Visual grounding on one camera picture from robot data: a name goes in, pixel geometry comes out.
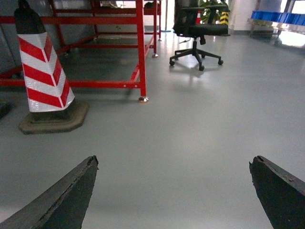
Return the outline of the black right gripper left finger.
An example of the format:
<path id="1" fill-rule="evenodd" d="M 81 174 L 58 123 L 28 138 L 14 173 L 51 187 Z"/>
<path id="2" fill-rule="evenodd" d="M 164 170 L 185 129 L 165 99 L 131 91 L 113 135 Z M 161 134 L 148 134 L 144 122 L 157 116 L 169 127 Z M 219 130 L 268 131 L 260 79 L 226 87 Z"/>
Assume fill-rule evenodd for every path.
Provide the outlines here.
<path id="1" fill-rule="evenodd" d="M 2 229 L 80 229 L 98 170 L 96 156 L 78 164 L 49 189 L 4 220 Z"/>

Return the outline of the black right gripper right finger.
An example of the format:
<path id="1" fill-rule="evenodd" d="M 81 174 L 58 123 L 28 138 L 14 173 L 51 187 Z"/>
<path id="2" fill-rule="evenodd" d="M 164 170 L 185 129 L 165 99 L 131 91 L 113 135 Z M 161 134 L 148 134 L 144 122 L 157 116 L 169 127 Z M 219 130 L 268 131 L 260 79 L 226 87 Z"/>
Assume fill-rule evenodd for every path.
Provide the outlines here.
<path id="1" fill-rule="evenodd" d="M 274 229 L 305 227 L 305 182 L 263 156 L 249 164 L 252 182 Z"/>

